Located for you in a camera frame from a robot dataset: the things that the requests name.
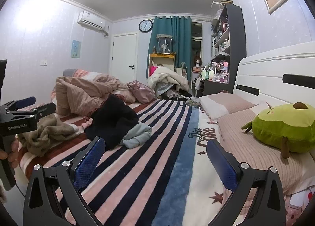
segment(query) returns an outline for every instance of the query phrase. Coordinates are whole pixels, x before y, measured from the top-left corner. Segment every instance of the door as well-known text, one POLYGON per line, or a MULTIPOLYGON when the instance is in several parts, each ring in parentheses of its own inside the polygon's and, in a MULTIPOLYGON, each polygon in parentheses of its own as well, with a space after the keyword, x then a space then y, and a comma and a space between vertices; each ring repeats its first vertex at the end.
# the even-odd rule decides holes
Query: door
POLYGON ((113 38, 111 75, 123 83, 136 79, 138 34, 115 35, 113 38))

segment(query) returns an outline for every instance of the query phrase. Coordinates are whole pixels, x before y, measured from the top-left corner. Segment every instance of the window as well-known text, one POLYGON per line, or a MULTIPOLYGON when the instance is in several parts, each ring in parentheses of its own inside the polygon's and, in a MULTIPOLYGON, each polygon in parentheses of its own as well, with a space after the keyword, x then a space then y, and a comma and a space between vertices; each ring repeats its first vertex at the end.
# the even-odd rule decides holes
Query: window
POLYGON ((195 66, 195 56, 200 56, 202 60, 202 23, 198 22, 192 22, 192 66, 195 66))

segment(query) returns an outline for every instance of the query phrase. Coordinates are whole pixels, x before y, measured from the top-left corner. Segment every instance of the teal curtain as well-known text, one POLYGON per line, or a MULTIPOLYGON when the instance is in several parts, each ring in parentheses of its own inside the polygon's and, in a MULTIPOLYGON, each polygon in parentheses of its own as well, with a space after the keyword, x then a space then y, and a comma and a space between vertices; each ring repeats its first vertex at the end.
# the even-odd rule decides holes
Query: teal curtain
POLYGON ((169 18, 154 18, 153 29, 148 51, 148 61, 146 67, 146 77, 148 77, 149 56, 153 47, 157 47, 157 35, 165 34, 173 36, 172 51, 176 52, 175 66, 179 67, 182 62, 187 66, 187 78, 190 80, 191 73, 191 52, 192 52, 192 19, 179 16, 169 18))

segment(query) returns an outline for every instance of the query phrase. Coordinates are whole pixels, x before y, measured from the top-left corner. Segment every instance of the human hand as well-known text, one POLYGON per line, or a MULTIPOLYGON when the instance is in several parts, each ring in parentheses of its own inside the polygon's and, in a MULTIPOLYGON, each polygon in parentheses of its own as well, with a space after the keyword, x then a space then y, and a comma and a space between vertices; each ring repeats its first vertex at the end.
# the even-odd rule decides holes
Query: human hand
POLYGON ((18 158, 18 147, 19 147, 19 142, 18 140, 15 140, 11 144, 12 152, 9 155, 0 149, 0 159, 1 160, 7 159, 9 162, 12 162, 11 167, 13 169, 17 168, 18 166, 18 162, 16 161, 16 159, 18 158))

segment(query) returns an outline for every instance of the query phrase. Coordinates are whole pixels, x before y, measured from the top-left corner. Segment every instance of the star print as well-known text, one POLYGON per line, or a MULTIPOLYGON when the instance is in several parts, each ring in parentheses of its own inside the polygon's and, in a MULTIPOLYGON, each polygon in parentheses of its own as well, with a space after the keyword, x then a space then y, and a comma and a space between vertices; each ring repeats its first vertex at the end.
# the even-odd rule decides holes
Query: star print
POLYGON ((211 199, 214 199, 214 201, 212 203, 216 203, 216 202, 220 202, 220 204, 222 204, 223 202, 223 193, 222 194, 218 194, 215 192, 215 196, 214 197, 209 197, 211 199))

